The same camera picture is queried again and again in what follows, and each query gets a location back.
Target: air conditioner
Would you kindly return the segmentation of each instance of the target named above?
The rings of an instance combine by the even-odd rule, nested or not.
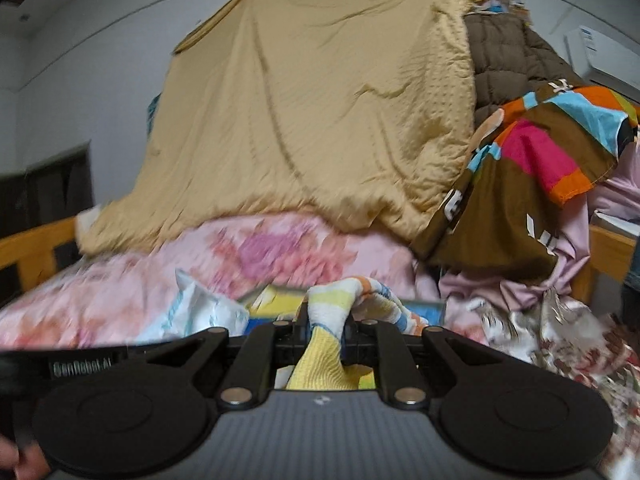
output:
[[[640,56],[589,27],[566,35],[571,65],[581,78],[640,103]]]

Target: yellow blanket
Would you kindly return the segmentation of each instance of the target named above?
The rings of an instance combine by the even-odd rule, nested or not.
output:
[[[309,208],[411,240],[472,133],[466,0],[232,0],[176,49],[130,195],[79,242],[150,250],[220,216]]]

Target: pink floral blanket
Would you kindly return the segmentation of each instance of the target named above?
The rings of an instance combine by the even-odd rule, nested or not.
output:
[[[267,282],[308,287],[353,275],[375,278],[403,299],[438,298],[409,249],[382,231],[338,234],[300,213],[217,219],[151,254],[86,262],[24,295],[0,311],[0,348],[136,342],[171,305],[178,268],[232,299]]]

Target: white plastic bag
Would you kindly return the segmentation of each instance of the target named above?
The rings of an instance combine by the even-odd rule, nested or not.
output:
[[[249,311],[223,294],[215,294],[181,269],[176,269],[178,294],[169,309],[138,336],[138,343],[187,337],[211,326],[223,326],[230,336],[242,335]]]

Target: gray surface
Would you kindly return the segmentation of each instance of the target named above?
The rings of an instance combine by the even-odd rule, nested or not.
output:
[[[60,472],[51,480],[75,477]],[[188,459],[158,480],[489,480],[512,478],[457,455],[427,416],[383,404],[376,392],[273,392],[223,415]],[[596,480],[594,472],[566,480]]]

